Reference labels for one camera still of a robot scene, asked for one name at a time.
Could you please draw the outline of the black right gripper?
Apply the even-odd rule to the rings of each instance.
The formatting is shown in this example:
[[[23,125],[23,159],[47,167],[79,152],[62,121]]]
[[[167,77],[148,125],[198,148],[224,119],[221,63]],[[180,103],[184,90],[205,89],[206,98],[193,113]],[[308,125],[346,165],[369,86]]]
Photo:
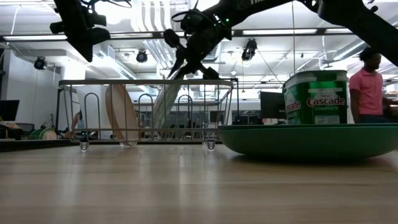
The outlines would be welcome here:
[[[181,28],[189,35],[185,47],[176,51],[176,61],[167,79],[183,79],[184,60],[187,64],[198,65],[223,39],[232,39],[232,30],[228,23],[214,12],[190,9],[181,21]],[[219,73],[202,63],[199,71],[204,80],[219,80]]]

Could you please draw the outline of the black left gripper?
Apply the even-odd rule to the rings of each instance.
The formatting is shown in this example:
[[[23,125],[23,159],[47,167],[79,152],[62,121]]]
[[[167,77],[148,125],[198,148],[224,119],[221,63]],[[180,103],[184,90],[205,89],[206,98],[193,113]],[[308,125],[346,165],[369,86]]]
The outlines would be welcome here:
[[[93,59],[93,44],[98,44],[111,38],[108,30],[95,25],[106,26],[106,17],[89,12],[87,5],[82,5],[80,0],[54,0],[56,8],[64,22],[69,44],[87,61]]]

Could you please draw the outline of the white plate with green dots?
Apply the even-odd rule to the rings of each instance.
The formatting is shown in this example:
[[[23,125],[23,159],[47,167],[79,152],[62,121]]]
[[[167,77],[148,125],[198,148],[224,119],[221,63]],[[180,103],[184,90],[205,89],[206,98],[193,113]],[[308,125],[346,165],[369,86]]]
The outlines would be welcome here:
[[[152,111],[152,125],[155,132],[159,132],[164,126],[167,116],[174,106],[175,100],[181,89],[181,84],[163,84],[161,87],[162,89],[159,91]]]

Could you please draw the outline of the white wire dish rack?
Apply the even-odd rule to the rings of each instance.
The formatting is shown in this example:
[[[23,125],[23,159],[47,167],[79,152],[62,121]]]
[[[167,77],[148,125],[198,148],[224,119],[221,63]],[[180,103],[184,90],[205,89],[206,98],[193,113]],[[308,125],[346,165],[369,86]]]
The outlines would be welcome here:
[[[71,142],[194,144],[213,150],[227,124],[234,84],[226,80],[63,80]]]

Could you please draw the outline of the plain green plate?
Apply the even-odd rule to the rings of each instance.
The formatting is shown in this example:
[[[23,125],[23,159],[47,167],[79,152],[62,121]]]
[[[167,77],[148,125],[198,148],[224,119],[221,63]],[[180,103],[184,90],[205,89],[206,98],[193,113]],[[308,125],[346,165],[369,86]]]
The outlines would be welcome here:
[[[221,129],[219,137],[234,152],[279,161],[360,160],[398,149],[398,126]]]

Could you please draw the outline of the fluorescent ceiling light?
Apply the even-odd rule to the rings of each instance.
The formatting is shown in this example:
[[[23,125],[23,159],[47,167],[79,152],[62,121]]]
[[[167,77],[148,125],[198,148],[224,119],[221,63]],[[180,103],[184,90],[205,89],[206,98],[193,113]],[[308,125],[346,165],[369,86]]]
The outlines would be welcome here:
[[[292,35],[314,34],[316,29],[270,29],[270,30],[244,30],[244,35]]]
[[[5,35],[3,39],[6,41],[43,41],[43,40],[65,40],[65,35]]]

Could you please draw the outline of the person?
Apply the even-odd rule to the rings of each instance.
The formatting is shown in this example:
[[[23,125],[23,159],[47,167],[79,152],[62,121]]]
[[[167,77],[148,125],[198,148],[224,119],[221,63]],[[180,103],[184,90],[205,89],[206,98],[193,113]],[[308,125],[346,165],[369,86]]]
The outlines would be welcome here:
[[[398,102],[383,97],[382,75],[377,72],[381,63],[381,54],[366,47],[359,55],[363,62],[361,70],[349,79],[350,108],[353,120],[360,123],[387,123],[384,105],[396,105]]]
[[[85,127],[82,112],[77,112],[72,121],[71,132],[74,132],[76,129],[83,129]]]

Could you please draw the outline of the translucent white plate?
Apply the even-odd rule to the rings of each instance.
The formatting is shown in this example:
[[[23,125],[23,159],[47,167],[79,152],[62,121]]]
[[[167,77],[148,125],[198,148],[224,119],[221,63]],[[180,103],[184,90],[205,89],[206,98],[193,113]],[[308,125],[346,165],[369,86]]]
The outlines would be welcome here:
[[[139,140],[138,122],[129,93],[124,85],[109,85],[105,91],[105,105],[113,139],[121,146],[135,147]]]

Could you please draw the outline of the black computer monitor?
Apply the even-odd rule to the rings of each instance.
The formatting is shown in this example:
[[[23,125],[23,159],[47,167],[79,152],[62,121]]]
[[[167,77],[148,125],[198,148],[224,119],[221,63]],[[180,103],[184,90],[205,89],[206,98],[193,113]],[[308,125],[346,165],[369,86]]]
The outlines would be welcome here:
[[[261,118],[285,119],[285,101],[282,93],[260,92]]]
[[[19,100],[0,100],[0,121],[15,121]]]

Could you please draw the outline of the distant rack of plates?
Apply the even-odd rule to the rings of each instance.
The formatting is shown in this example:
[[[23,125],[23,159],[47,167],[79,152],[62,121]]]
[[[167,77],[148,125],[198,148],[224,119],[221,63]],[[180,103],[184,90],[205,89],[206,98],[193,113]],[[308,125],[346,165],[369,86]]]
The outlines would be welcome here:
[[[36,129],[32,131],[28,140],[56,140],[58,139],[57,133],[53,128]]]

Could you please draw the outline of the green Cascade detergent tub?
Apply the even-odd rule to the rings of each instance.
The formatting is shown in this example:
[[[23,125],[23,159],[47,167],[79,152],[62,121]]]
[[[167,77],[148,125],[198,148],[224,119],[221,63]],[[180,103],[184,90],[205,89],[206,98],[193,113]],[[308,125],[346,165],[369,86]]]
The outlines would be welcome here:
[[[296,73],[283,85],[288,124],[346,124],[347,71]]]

